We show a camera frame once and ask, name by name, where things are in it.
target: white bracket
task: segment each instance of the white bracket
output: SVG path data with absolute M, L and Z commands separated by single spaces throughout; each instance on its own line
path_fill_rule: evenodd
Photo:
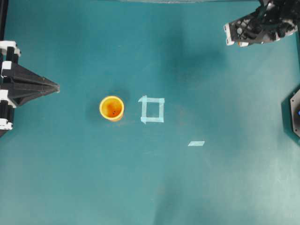
M 0 118 L 0 130 L 12 130 L 13 124 L 9 122 L 7 119 Z
M 19 57 L 21 56 L 21 51 L 15 41 L 0 41 L 0 50 L 3 55 L 7 54 L 8 47 L 13 47 L 15 49 L 14 54 L 17 54 Z
M 226 33 L 226 44 L 233 45 L 234 41 L 231 39 L 229 23 L 224 25 L 224 32 Z
M 8 98 L 8 90 L 0 90 L 0 101 L 8 101 L 8 104 L 11 105 L 14 109 L 16 105 Z
M 4 62 L 2 62 L 1 75 L 0 75 L 2 78 L 4 77 L 2 75 L 2 71 L 4 69 L 11 69 L 11 61 L 4 61 Z

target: orange cup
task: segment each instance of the orange cup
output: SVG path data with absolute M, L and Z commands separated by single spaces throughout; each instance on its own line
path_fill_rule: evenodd
M 105 119 L 117 122 L 123 117 L 124 103 L 117 96 L 107 96 L 101 101 L 99 111 Z

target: light blue tape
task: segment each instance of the light blue tape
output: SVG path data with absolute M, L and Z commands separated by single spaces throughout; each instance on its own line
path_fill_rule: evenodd
M 147 97 L 146 95 L 141 97 L 138 102 L 142 102 L 142 116 L 141 122 L 146 124 L 146 122 L 156 122 L 163 123 L 164 122 L 164 98 L 153 98 Z M 147 103 L 159 103 L 159 114 L 158 117 L 147 117 Z
M 190 142 L 188 146 L 203 146 L 205 144 L 205 141 L 201 142 Z

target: tabletop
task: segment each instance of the tabletop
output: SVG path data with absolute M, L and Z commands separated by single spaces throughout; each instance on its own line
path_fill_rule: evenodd
M 1 224 L 299 224 L 299 39 L 225 43 L 258 5 L 11 0 L 5 38 L 60 93 L 0 140 Z M 118 122 L 99 113 L 109 95 Z M 141 121 L 143 96 L 165 100 L 164 122 Z

